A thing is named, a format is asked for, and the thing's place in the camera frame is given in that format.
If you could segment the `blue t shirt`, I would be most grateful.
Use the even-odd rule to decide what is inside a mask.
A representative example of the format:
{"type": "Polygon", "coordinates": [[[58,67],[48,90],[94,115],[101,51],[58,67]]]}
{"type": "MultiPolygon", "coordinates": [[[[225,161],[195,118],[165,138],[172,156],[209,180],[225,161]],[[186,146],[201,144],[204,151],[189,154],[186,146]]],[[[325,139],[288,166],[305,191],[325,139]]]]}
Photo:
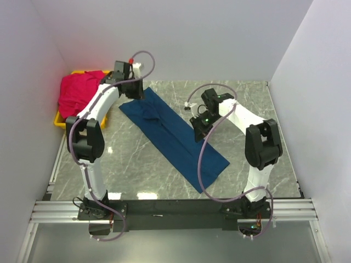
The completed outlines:
{"type": "Polygon", "coordinates": [[[192,187],[202,193],[197,164],[203,141],[195,141],[193,129],[151,88],[145,89],[144,94],[145,99],[124,103],[119,109],[192,187]]]}

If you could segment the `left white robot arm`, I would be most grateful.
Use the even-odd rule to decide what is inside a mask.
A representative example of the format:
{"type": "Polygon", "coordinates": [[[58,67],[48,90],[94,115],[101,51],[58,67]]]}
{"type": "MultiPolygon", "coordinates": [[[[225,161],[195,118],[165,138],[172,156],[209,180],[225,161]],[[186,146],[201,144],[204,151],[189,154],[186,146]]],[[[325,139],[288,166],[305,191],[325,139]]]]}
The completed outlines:
{"type": "Polygon", "coordinates": [[[67,149],[83,176],[83,204],[97,220],[106,219],[110,212],[100,165],[105,148],[101,124],[121,95],[137,100],[144,98],[142,70],[143,64],[133,59],[129,62],[116,61],[114,70],[100,80],[87,106],[76,117],[66,119],[67,149]]]}

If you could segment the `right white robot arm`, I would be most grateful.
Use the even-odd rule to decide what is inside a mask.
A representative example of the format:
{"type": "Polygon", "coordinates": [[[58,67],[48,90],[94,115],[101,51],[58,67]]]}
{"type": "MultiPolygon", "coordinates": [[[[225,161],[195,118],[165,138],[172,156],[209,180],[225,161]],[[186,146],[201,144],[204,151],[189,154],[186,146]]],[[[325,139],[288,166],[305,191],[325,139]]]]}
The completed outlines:
{"type": "Polygon", "coordinates": [[[283,153],[278,124],[274,119],[264,119],[243,107],[235,93],[219,95],[209,88],[202,93],[201,99],[206,108],[203,113],[197,113],[196,105],[189,100],[184,104],[193,114],[190,123],[195,141],[203,142],[197,163],[198,181],[202,180],[200,166],[207,141],[217,126],[227,119],[245,135],[245,157],[250,168],[246,187],[238,198],[246,201],[241,204],[241,214],[252,219],[260,212],[259,205],[269,192],[270,173],[283,153]]]}

